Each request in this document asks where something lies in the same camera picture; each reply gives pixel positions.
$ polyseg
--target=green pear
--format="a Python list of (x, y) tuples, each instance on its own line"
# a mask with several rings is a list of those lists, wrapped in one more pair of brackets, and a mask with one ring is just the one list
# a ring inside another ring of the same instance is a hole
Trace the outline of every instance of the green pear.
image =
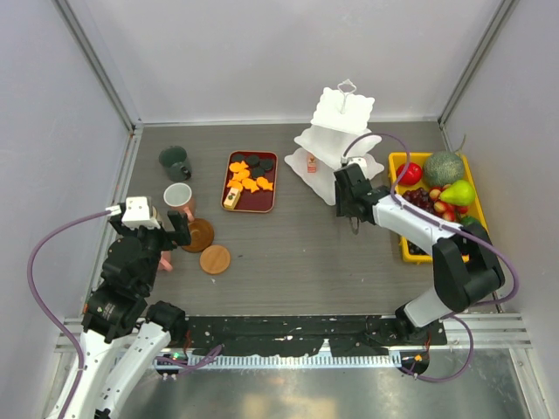
[(475, 200), (475, 189), (468, 181), (459, 180), (443, 190), (438, 199), (452, 205), (466, 206)]

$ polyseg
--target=yellow basket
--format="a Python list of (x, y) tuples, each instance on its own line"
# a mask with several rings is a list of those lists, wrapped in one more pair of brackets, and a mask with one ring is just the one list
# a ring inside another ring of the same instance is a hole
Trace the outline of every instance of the yellow basket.
[[(423, 167), (425, 160), (429, 157), (431, 153), (411, 153), (411, 162), (418, 164)], [(475, 188), (472, 178), (472, 172), (470, 172), (470, 166), (468, 165), (468, 160), (464, 155), (461, 156), (464, 162), (464, 167), (466, 168), (466, 174), (464, 175), (464, 180), (469, 181), (470, 184)], [(403, 164), (405, 164), (405, 153), (391, 153), (388, 156), (389, 163), (389, 178), (391, 182), (396, 180), (396, 170)], [(419, 181), (413, 186), (397, 185), (396, 192), (402, 195), (406, 190), (415, 190), (418, 188), (424, 188), (429, 190), (429, 186), (423, 181)], [(487, 230), (486, 219), (483, 216), (483, 211), (481, 210), (480, 199), (478, 197), (477, 191), (475, 196), (475, 201), (469, 206), (467, 216), (473, 216), (481, 221), (481, 225)], [(404, 262), (412, 264), (426, 264), (432, 263), (433, 259), (428, 255), (412, 255), (410, 254), (410, 249), (408, 247), (408, 241), (405, 237), (401, 237), (400, 245), (402, 246), (402, 259)]]

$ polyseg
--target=red apple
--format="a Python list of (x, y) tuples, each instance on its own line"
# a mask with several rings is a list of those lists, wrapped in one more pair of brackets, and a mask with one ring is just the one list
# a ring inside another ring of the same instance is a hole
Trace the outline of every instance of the red apple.
[[(402, 170), (404, 170), (404, 166), (405, 165), (403, 164), (397, 169), (396, 177), (400, 176)], [(405, 171), (404, 177), (402, 177), (399, 184), (405, 186), (415, 185), (417, 182), (421, 180), (422, 176), (423, 176), (423, 170), (421, 169), (421, 166), (419, 166), (416, 163), (410, 163), (410, 166), (408, 166), (408, 169)]]

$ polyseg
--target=red tray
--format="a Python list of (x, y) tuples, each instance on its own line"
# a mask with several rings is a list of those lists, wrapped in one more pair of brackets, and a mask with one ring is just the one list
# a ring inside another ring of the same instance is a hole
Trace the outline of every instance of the red tray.
[[(273, 160), (273, 169), (269, 172), (266, 172), (264, 177), (269, 181), (273, 182), (273, 190), (258, 190), (251, 193), (250, 190), (243, 190), (241, 197), (238, 199), (238, 203), (235, 206), (235, 209), (227, 209), (224, 207), (224, 200), (227, 196), (227, 183), (232, 179), (233, 173), (229, 170), (229, 165), (232, 163), (231, 158), (233, 155), (242, 154), (245, 156), (249, 155), (257, 155), (261, 159), (272, 159)], [(224, 210), (231, 211), (231, 212), (260, 212), (266, 213), (270, 212), (273, 208), (273, 203), (276, 197), (276, 177), (278, 174), (278, 156), (274, 153), (270, 153), (268, 151), (234, 151), (229, 156), (229, 161), (227, 162), (227, 169), (225, 172), (225, 182), (224, 182), (224, 190), (221, 194), (221, 206)]]

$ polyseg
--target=orange cookie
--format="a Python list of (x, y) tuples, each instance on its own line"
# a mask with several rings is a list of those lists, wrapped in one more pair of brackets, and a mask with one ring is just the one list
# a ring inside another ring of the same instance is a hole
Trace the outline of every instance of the orange cookie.
[(239, 181), (233, 181), (232, 179), (227, 182), (227, 188), (238, 189), (239, 192), (243, 191), (243, 184)]
[(241, 182), (243, 179), (246, 179), (250, 175), (251, 175), (251, 172), (249, 172), (247, 169), (243, 168), (240, 172), (233, 175), (233, 181)]
[(251, 190), (252, 194), (254, 192), (256, 192), (257, 190), (259, 190), (258, 185), (256, 184), (256, 182), (253, 179), (245, 178), (245, 179), (243, 179), (242, 183), (243, 183), (243, 186), (245, 188), (248, 188), (248, 189)]
[(259, 185), (263, 190), (273, 190), (273, 182), (269, 182), (265, 177), (259, 177), (256, 180), (256, 184)]
[(244, 161), (236, 161), (229, 165), (229, 170), (233, 173), (238, 173), (246, 168), (248, 168), (248, 164), (246, 164)]

